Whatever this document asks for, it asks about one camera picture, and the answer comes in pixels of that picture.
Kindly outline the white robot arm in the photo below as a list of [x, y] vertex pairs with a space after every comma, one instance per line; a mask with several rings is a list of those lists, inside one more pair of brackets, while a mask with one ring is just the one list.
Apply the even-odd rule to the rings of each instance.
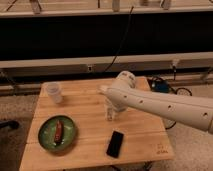
[[127, 107], [179, 122], [213, 134], [213, 99], [143, 91], [136, 88], [136, 77], [122, 71], [109, 85], [100, 87], [116, 112]]

